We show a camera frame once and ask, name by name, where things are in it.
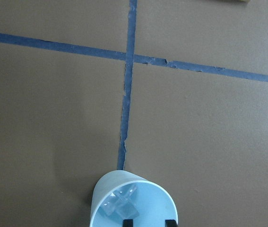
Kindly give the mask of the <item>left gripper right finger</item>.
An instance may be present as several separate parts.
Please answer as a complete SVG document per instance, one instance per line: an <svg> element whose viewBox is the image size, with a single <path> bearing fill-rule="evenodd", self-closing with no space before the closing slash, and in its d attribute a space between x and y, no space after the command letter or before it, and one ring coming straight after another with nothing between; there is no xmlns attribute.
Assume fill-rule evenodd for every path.
<svg viewBox="0 0 268 227"><path fill-rule="evenodd" d="M177 222L174 219L165 220L165 227L177 227Z"/></svg>

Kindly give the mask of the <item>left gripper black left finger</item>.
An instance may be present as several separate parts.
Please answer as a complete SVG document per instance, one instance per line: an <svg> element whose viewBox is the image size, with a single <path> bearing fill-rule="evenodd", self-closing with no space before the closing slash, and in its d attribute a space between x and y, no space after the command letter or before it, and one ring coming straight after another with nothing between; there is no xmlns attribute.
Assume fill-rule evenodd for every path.
<svg viewBox="0 0 268 227"><path fill-rule="evenodd" d="M123 220L122 227L133 227L133 219Z"/></svg>

